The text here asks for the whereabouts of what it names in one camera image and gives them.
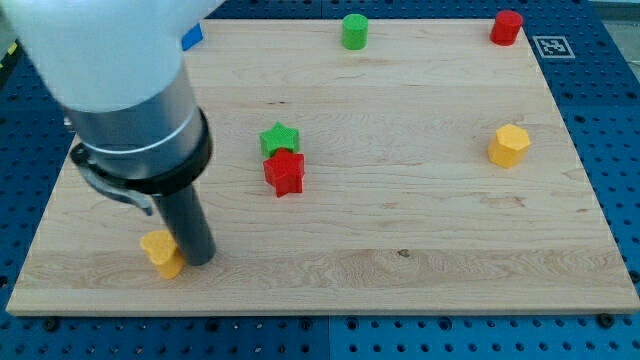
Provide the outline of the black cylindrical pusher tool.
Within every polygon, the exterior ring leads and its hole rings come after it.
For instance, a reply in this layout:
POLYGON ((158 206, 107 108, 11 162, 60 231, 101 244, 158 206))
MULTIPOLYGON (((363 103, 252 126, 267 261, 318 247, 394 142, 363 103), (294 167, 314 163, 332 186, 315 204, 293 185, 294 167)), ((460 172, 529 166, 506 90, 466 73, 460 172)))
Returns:
POLYGON ((186 262, 208 263, 216 245, 195 188, 188 185, 169 195, 154 195, 153 201, 186 262))

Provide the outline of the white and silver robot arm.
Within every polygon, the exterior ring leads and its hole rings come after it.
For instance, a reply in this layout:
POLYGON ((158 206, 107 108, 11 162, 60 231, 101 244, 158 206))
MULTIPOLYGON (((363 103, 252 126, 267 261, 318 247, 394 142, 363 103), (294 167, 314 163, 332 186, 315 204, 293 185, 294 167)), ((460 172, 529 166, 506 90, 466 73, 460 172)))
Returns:
POLYGON ((216 247, 193 184, 213 140, 182 39, 222 0, 3 0, 2 11, 79 137, 97 192, 159 212, 186 261, 216 247))

